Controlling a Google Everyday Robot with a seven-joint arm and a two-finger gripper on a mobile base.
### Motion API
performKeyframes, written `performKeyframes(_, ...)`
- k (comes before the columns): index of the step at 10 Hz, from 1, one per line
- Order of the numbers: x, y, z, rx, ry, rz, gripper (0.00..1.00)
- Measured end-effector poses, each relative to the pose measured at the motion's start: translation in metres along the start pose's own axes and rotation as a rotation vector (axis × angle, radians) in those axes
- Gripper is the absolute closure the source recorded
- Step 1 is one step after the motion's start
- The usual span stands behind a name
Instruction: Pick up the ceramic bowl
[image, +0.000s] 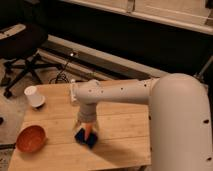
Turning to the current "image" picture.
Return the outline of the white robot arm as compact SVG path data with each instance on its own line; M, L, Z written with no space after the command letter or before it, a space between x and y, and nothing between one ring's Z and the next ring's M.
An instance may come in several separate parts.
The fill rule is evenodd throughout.
M103 86L90 80L70 87L80 105L78 120L97 120L100 102L149 107L152 171L213 171L213 131L208 93L196 78L173 73L161 78Z

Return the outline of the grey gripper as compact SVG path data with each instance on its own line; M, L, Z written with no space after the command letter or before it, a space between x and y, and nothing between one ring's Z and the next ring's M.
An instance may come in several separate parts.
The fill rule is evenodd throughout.
M76 121L74 122L73 129L77 129L82 123L91 123L92 128L95 132L99 131L99 124L97 120L96 112L97 104L80 104L79 111L77 113ZM81 128L74 136L75 140L81 144L87 144L90 149L94 147L98 141L98 136L96 133L91 132L88 139L84 139L85 130Z

